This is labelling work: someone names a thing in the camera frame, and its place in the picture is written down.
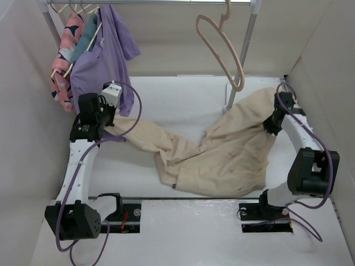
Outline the beige trousers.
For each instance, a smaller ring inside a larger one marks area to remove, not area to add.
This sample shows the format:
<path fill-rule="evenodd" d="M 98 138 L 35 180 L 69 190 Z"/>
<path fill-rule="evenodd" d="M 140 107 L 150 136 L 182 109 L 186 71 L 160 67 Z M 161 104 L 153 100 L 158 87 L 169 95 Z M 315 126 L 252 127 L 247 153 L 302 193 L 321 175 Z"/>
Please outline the beige trousers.
<path fill-rule="evenodd" d="M 176 190 L 203 196 L 242 197 L 266 185 L 268 154 L 275 136 L 263 128 L 273 112 L 275 88 L 239 100 L 199 144 L 149 120 L 116 115 L 112 135 L 124 134 L 155 155 L 159 180 Z"/>

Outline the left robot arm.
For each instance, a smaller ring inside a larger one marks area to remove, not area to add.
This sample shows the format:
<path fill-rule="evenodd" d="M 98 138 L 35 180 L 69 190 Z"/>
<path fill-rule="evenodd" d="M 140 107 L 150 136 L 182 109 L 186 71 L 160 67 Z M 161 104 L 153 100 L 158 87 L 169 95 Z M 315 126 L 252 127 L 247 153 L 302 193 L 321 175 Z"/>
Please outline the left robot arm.
<path fill-rule="evenodd" d="M 123 216 L 124 206 L 118 193 L 104 193 L 89 200 L 89 183 L 94 159 L 104 128 L 113 125 L 121 91 L 105 89 L 101 94 L 79 97 L 79 114 L 69 136 L 69 161 L 55 204 L 45 209 L 45 219 L 58 241 L 97 238 L 102 221 Z"/>

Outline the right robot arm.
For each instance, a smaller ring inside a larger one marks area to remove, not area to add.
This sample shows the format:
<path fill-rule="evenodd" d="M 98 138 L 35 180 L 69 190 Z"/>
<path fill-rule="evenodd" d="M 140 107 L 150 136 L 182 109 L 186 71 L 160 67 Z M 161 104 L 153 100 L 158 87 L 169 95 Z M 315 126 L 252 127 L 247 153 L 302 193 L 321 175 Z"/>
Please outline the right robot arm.
<path fill-rule="evenodd" d="M 303 198 L 328 198 L 333 190 L 340 161 L 339 153 L 330 151 L 308 124 L 305 112 L 293 100 L 291 92 L 275 94 L 274 111 L 263 122 L 264 129 L 273 135 L 284 131 L 297 154 L 286 182 L 265 190 L 256 205 L 262 218 Z"/>

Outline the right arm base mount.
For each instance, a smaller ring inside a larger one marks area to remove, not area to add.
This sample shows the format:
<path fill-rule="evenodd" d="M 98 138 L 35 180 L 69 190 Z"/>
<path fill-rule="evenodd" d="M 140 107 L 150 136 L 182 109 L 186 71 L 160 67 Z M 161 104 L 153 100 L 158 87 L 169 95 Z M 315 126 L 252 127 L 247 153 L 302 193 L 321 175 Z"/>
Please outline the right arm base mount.
<path fill-rule="evenodd" d="M 242 233 L 292 233 L 288 210 L 284 207 L 263 208 L 258 202 L 241 202 L 237 211 Z"/>

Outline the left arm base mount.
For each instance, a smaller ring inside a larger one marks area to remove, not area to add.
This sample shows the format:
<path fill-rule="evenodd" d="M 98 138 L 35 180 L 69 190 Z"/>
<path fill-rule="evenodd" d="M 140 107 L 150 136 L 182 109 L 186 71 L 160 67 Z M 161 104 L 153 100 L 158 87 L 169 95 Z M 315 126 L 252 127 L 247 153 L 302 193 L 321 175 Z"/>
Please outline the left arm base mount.
<path fill-rule="evenodd" d="M 100 220 L 110 224 L 110 233 L 139 233 L 142 200 L 106 195 L 89 200 L 89 207 L 98 211 Z"/>

